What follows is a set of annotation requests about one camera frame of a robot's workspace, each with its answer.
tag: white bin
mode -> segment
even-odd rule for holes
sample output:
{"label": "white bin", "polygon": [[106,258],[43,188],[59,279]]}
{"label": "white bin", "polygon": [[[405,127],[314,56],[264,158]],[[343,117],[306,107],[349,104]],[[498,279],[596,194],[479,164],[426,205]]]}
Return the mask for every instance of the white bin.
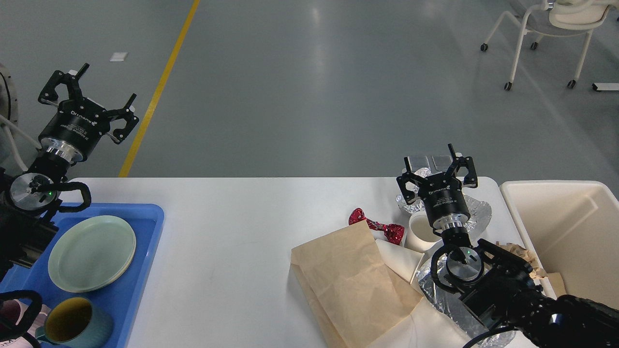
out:
{"label": "white bin", "polygon": [[548,273],[561,273],[568,294],[619,308],[619,202],[606,185],[508,181],[501,192],[524,247]]}

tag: red candy wrapper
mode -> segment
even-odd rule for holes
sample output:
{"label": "red candy wrapper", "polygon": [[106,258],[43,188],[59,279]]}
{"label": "red candy wrapper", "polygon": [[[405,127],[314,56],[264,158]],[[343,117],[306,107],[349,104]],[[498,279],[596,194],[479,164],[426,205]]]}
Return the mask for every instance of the red candy wrapper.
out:
{"label": "red candy wrapper", "polygon": [[370,229],[374,231],[383,231],[385,233],[385,237],[387,237],[387,240],[390,243],[400,245],[402,238],[404,238],[404,226],[398,224],[384,225],[380,222],[372,221],[365,217],[365,213],[361,210],[361,208],[357,208],[352,212],[348,218],[348,224],[356,224],[361,220],[367,221]]}

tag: stack of plates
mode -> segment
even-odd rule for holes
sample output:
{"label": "stack of plates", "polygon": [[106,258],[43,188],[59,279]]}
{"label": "stack of plates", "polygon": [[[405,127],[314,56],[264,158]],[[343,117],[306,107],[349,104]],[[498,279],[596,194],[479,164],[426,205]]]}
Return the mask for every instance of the stack of plates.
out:
{"label": "stack of plates", "polygon": [[136,252],[136,234],[123,219],[101,215],[71,227],[50,254],[48,272],[60,289],[88,292],[120,277]]}

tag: crumpled foil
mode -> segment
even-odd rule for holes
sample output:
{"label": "crumpled foil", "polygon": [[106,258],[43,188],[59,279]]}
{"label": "crumpled foil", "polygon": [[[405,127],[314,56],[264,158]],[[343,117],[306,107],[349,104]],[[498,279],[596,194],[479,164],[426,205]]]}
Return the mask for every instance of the crumpled foil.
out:
{"label": "crumpled foil", "polygon": [[[445,260],[447,257],[442,255],[438,261],[438,274],[441,281],[448,284],[444,279],[447,273],[445,269]],[[430,276],[431,259],[426,261],[423,266],[417,270],[415,275],[419,279],[419,287],[423,291],[425,297],[432,303],[434,308],[439,312],[450,317],[469,337],[473,338],[488,331],[488,329],[477,321],[466,309],[462,301],[459,300],[459,294],[451,294],[438,286],[435,286]],[[503,348],[511,342],[516,336],[515,331],[508,331],[498,335],[491,336],[477,345],[481,348]]]}
{"label": "crumpled foil", "polygon": [[[430,169],[421,168],[415,172],[415,174],[425,178],[430,175]],[[417,194],[419,191],[419,187],[415,186],[412,191]],[[479,235],[488,227],[490,223],[490,219],[492,218],[492,207],[490,203],[486,201],[478,201],[473,197],[470,197],[466,194],[464,196],[464,202],[469,208],[470,218],[464,224],[464,227],[469,232],[469,236],[471,241],[476,240]],[[418,211],[425,211],[425,207],[423,205],[423,201],[419,199],[419,197],[413,202],[413,204],[406,204],[404,197],[401,194],[396,196],[397,206],[400,207],[400,210],[412,215]]]}

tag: white table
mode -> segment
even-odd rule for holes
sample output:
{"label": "white table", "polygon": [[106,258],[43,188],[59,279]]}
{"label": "white table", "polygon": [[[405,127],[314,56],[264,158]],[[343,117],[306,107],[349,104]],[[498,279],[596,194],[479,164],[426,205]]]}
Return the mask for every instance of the white table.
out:
{"label": "white table", "polygon": [[[130,348],[326,347],[290,269],[290,250],[345,227],[356,207],[380,222],[407,221],[395,178],[74,181],[90,187],[93,202],[154,203],[165,212]],[[496,183],[479,183],[464,192],[492,206],[481,237],[521,245]],[[61,198],[79,201],[75,193]],[[509,346],[533,347],[521,333]]]}

